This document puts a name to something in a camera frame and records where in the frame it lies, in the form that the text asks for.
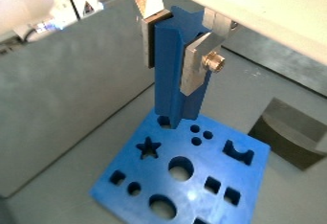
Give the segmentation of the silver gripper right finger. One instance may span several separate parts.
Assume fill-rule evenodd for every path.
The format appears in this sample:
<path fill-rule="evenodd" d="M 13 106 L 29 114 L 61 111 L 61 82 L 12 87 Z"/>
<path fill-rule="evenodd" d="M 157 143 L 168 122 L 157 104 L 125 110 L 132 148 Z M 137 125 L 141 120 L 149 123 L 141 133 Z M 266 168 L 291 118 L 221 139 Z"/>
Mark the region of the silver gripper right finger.
<path fill-rule="evenodd" d="M 208 71 L 217 73 L 223 68 L 224 58 L 220 47 L 236 32 L 238 23 L 219 12 L 205 8 L 201 26 L 209 33 L 201 34 L 185 47 L 180 91 L 188 96 L 204 83 Z"/>

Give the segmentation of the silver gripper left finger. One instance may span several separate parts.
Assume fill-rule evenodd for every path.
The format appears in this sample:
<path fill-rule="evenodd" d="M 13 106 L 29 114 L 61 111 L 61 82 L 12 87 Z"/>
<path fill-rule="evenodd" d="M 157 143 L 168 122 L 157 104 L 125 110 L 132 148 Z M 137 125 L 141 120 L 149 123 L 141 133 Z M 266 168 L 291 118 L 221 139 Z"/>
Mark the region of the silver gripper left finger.
<path fill-rule="evenodd" d="M 144 62 L 148 68 L 155 67 L 155 24 L 171 16 L 163 0 L 133 0 L 136 19 L 140 23 Z"/>

